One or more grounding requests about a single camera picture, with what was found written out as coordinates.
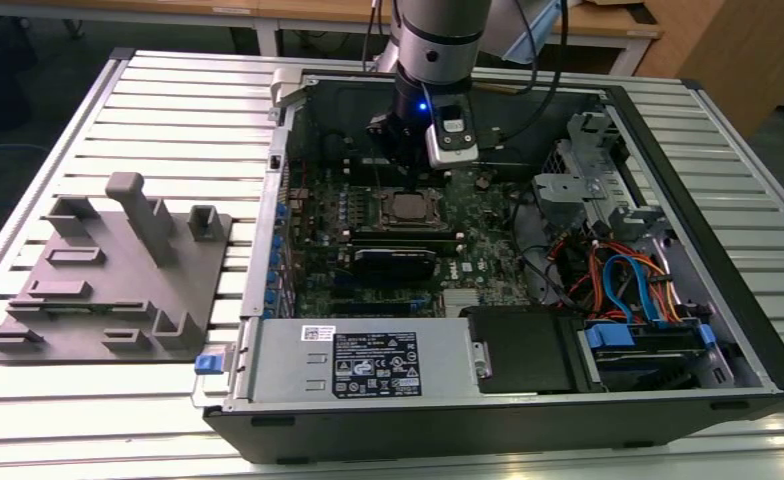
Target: desk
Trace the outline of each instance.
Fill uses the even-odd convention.
[[[390,4],[384,3],[384,31],[388,31],[392,15]],[[273,33],[278,30],[365,33],[369,14],[366,0],[258,0],[254,15],[261,54],[278,56],[278,50],[271,49],[275,48]],[[552,31],[546,42],[557,45],[560,21]],[[637,23],[624,8],[581,4],[569,11],[568,44],[620,50],[610,75],[630,76],[634,73],[650,41],[660,36],[661,27]]]
[[[381,16],[386,30],[390,5],[385,2]],[[261,55],[269,57],[281,53],[281,30],[364,33],[369,11],[368,0],[0,0],[0,15],[253,28]],[[557,33],[556,25],[548,43],[558,43]],[[661,28],[636,23],[622,8],[581,4],[570,9],[568,43],[618,49],[612,75],[634,73],[660,36]]]

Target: barcode sticker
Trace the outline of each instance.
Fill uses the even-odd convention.
[[[334,325],[303,325],[299,340],[303,342],[332,342],[334,334]]]

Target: metal bracket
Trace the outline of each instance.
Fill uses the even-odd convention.
[[[664,211],[658,207],[617,207],[608,215],[608,224],[614,232],[616,239],[622,242],[632,242],[646,233],[649,225],[662,217]]]
[[[598,180],[581,179],[565,173],[537,175],[534,187],[540,198],[550,202],[577,203],[582,200],[605,198]]]
[[[299,100],[302,92],[302,68],[283,67],[273,71],[270,80],[270,101],[273,106],[283,108]]]
[[[267,120],[270,120],[277,125],[279,124],[279,118],[282,118],[282,109],[281,108],[271,108],[267,111]]]

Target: black cable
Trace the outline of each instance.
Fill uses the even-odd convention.
[[[525,95],[528,92],[532,91],[534,88],[534,84],[537,83],[537,43],[534,42],[534,35],[530,33],[530,28],[528,25],[528,19],[525,18],[525,10],[522,9],[522,4],[520,0],[513,0],[516,4],[516,11],[520,14],[520,20],[522,21],[522,29],[525,30],[525,36],[528,37],[528,45],[530,46],[530,78],[528,79],[528,85],[522,88],[516,90],[512,95]]]
[[[394,23],[397,28],[401,28],[401,11],[397,8],[397,0],[392,0],[392,14],[394,15]]]
[[[345,43],[348,43],[348,40],[350,39],[350,33],[345,33],[344,36],[341,37],[341,42],[338,42],[338,45],[329,51],[324,50],[321,47],[318,47],[310,40],[309,38],[303,37],[299,32],[294,31],[294,35],[297,35],[297,37],[301,40],[305,40],[305,42],[309,44],[309,47],[312,47],[312,50],[314,50],[317,53],[321,54],[321,56],[324,58],[329,58],[330,55],[334,55],[336,53],[338,53],[338,51],[341,51],[341,49],[344,48]]]
[[[382,37],[382,0],[377,0],[377,32]]]
[[[365,57],[368,56],[368,38],[370,37],[370,29],[374,26],[374,12],[377,7],[374,3],[370,4],[370,18],[368,19],[368,31],[365,32],[365,40],[362,41],[362,72],[368,71],[365,67]]]
[[[510,133],[504,134],[505,141],[510,140],[520,133],[522,133],[528,129],[528,127],[530,127],[537,122],[537,120],[540,120],[540,117],[542,116],[542,114],[546,110],[546,107],[549,106],[549,103],[552,103],[552,99],[554,98],[554,94],[557,92],[557,86],[561,81],[561,71],[564,69],[564,54],[565,54],[565,50],[566,50],[566,31],[569,30],[569,9],[566,8],[566,0],[558,0],[558,2],[561,4],[561,44],[560,44],[560,48],[557,51],[557,63],[556,63],[556,68],[554,68],[554,76],[552,77],[552,84],[549,85],[549,92],[546,93],[546,96],[542,99],[542,102],[540,102],[540,105],[537,106],[537,110],[534,110],[534,113],[532,113],[530,117],[528,117],[528,120],[525,120],[522,125],[520,125],[516,128],[516,130],[513,130]]]
[[[546,284],[546,287],[552,289],[552,291],[557,295],[558,299],[561,300],[561,302],[564,303],[566,308],[569,308],[570,310],[576,310],[577,312],[581,312],[584,314],[589,314],[590,312],[576,305],[576,302],[573,302],[569,299],[569,297],[566,296],[566,294],[564,293],[564,289],[561,288],[561,286],[557,283],[554,283],[554,281],[549,278],[546,273],[542,270],[540,270],[540,268],[537,268],[537,266],[525,257],[524,252],[528,251],[530,249],[530,247],[526,248],[525,250],[520,250],[520,245],[518,245],[518,243],[516,243],[516,217],[518,215],[520,205],[522,204],[522,195],[524,194],[525,194],[525,190],[522,192],[520,192],[520,196],[516,199],[516,202],[513,205],[513,212],[510,213],[510,245],[513,246],[513,251],[517,253],[520,258],[522,259],[522,262],[525,263],[525,266],[528,267],[528,269],[532,272],[534,272],[534,274],[542,279],[542,281]]]
[[[552,271],[553,268],[554,268],[554,262],[550,262],[549,265],[546,265],[546,269],[542,272],[542,273],[545,273],[546,278],[549,278],[549,272]],[[540,303],[541,304],[546,303],[546,297],[549,296],[549,289],[550,288],[552,288],[552,284],[546,283],[546,288],[542,290],[542,295],[540,296]]]

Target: floor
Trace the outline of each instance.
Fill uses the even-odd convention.
[[[0,144],[51,147],[115,46],[207,53],[234,53],[235,46],[241,53],[254,53],[257,48],[251,31],[226,28],[105,22],[86,22],[82,28],[83,37],[71,40],[58,20],[34,19],[29,22],[27,37],[39,61],[18,75],[18,83],[29,98],[31,119],[21,127],[0,133]],[[286,55],[360,58],[361,35],[330,33],[320,38],[317,33],[310,35],[312,38],[305,35],[299,38],[294,33],[285,34]],[[382,38],[372,38],[369,53],[378,53],[384,44]],[[506,66],[489,58],[478,59],[478,64]],[[783,112],[769,117],[749,143],[784,185]],[[43,156],[35,149],[0,149],[0,228]]]

